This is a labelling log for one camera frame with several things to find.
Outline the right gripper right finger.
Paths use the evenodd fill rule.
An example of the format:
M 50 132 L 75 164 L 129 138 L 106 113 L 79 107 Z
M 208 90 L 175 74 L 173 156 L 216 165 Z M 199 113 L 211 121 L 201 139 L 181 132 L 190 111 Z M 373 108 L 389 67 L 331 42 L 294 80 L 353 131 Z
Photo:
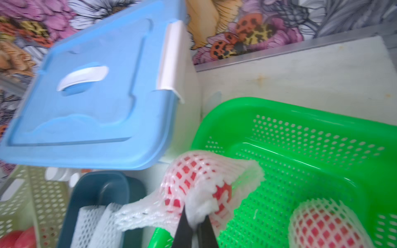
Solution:
M 199 248 L 219 248 L 209 216 L 197 226 L 197 241 Z

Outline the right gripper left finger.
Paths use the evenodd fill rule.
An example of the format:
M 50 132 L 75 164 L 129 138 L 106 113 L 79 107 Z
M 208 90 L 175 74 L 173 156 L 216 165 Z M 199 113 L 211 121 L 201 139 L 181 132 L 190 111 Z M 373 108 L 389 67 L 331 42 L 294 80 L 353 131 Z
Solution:
M 188 223 L 184 207 L 171 248 L 192 248 L 192 237 L 193 229 Z

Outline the netted red apple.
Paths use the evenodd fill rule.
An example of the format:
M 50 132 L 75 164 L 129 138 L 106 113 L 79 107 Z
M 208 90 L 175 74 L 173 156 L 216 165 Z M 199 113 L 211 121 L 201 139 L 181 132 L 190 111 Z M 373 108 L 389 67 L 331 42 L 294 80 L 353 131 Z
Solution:
M 1 238 L 1 248 L 37 248 L 34 226 L 29 229 L 15 230 Z

